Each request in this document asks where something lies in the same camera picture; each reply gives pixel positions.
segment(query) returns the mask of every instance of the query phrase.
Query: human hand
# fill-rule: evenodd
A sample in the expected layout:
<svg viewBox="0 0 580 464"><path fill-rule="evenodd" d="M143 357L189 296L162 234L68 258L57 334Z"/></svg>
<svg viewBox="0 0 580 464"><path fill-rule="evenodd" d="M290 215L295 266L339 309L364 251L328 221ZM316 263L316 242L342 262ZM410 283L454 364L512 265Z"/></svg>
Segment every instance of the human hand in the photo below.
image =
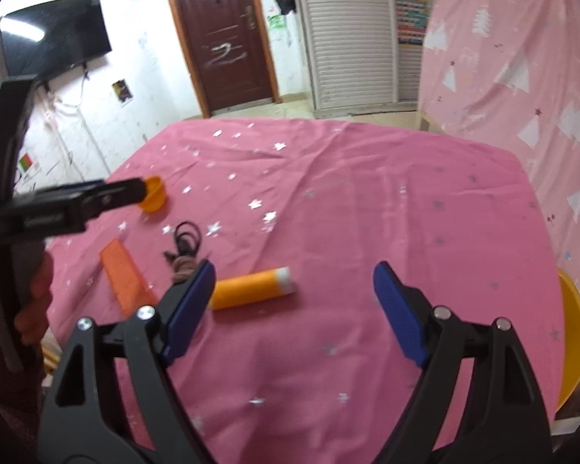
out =
<svg viewBox="0 0 580 464"><path fill-rule="evenodd" d="M24 345L37 345L49 328L48 308L52 302L49 287L54 279L54 258L45 253L43 262L32 281L32 300L15 316L15 329L22 334Z"/></svg>

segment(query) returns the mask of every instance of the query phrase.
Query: metal bolt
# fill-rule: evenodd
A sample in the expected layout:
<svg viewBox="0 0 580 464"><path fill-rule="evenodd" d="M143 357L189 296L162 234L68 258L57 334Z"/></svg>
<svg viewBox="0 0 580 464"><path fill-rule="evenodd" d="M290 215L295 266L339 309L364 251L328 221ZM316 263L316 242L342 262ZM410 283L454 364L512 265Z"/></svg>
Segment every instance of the metal bolt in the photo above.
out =
<svg viewBox="0 0 580 464"><path fill-rule="evenodd" d="M148 321L154 315L155 308L152 305L144 305L137 309L137 317L138 319L142 319L142 321Z"/></svg>
<svg viewBox="0 0 580 464"><path fill-rule="evenodd" d="M451 309L444 305L439 305L434 309L434 317L436 319L441 319L441 321L446 321L451 317Z"/></svg>
<svg viewBox="0 0 580 464"><path fill-rule="evenodd" d="M77 329L80 331L90 330L90 327L93 325L93 320L89 317L82 317L77 322Z"/></svg>
<svg viewBox="0 0 580 464"><path fill-rule="evenodd" d="M509 319L500 317L496 319L496 328L498 328L501 331L508 331L512 328L512 322L509 321Z"/></svg>

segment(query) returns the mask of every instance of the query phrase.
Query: television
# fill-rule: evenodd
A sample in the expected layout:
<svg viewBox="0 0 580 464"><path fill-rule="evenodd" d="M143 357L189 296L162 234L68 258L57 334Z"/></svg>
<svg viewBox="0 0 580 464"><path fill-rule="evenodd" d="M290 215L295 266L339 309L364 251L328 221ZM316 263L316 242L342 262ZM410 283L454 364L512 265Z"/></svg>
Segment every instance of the television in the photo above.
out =
<svg viewBox="0 0 580 464"><path fill-rule="evenodd" d="M0 18L7 73L57 75L112 50L100 0L55 0Z"/></svg>

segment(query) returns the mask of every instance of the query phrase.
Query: door frame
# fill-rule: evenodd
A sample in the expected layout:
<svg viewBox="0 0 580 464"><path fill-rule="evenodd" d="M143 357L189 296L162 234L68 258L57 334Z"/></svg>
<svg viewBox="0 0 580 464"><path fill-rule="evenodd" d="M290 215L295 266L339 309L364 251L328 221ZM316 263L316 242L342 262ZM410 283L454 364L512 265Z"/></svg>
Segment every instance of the door frame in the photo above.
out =
<svg viewBox="0 0 580 464"><path fill-rule="evenodd" d="M266 21L264 20L264 14L262 13L262 1L252 1L254 3L255 20L258 27L258 34L260 36L262 49L264 51L264 63L266 63L266 70L268 72L268 82L271 86L271 92L273 93L273 102L281 102L279 87L277 84L277 74L275 73L275 64L273 63L273 56L271 55L270 43L268 41L268 33L266 32ZM209 119L211 117L211 109L206 99L204 82L202 82L197 63L191 50L189 38L187 37L187 30L183 27L179 1L168 0L168 2L172 12L174 27L176 28L176 32L178 34L178 40L181 43L181 49L183 50L183 57L185 58L185 63L187 63L187 69L191 75L193 89L195 90L195 95L198 99L198 104L200 105L202 117Z"/></svg>

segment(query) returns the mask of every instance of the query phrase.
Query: yellow plastic basin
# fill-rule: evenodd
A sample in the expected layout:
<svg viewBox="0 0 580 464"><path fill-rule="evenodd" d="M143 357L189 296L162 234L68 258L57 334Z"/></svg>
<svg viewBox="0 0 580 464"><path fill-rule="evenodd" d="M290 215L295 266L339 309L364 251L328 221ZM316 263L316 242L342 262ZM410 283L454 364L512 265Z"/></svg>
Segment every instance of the yellow plastic basin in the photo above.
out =
<svg viewBox="0 0 580 464"><path fill-rule="evenodd" d="M563 406L580 382L580 293L571 278L558 269L565 313L565 366L558 408Z"/></svg>
<svg viewBox="0 0 580 464"><path fill-rule="evenodd" d="M140 202L139 206L147 213L154 213L160 210L167 201L165 185L159 176L146 178L144 183L146 183L146 198Z"/></svg>

